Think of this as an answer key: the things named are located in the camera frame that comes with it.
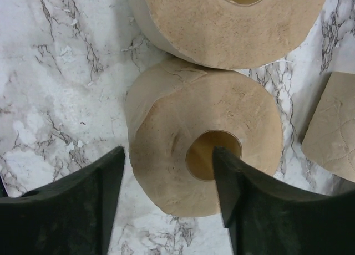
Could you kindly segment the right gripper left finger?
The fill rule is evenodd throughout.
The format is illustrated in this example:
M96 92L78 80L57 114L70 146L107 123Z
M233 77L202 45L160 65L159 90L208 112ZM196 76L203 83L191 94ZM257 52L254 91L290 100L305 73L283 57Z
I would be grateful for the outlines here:
M107 254L124 165L118 146L20 197L1 185L1 254Z

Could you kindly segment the brown roll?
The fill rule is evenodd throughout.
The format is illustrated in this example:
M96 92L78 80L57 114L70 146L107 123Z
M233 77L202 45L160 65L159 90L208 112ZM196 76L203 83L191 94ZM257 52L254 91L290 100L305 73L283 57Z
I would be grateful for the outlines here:
M220 212L212 167L216 146L268 175L280 164L283 130L276 101L233 70L164 60L136 78L125 116L134 176L169 215Z
M153 45L218 69L278 60L307 37L326 0L128 0Z
M354 181L354 74L331 74L301 150L327 171Z

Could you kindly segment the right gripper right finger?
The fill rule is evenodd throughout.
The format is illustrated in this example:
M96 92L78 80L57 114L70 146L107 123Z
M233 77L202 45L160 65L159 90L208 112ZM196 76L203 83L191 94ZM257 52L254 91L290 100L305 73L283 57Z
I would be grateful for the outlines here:
M296 188L216 147L217 195L234 254L353 254L354 191Z

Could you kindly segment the brown roll back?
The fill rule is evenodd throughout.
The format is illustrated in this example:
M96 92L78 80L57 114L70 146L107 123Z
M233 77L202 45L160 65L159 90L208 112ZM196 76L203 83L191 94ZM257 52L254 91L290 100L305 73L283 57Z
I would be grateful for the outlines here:
M301 150L327 171L354 181L354 74L331 74Z

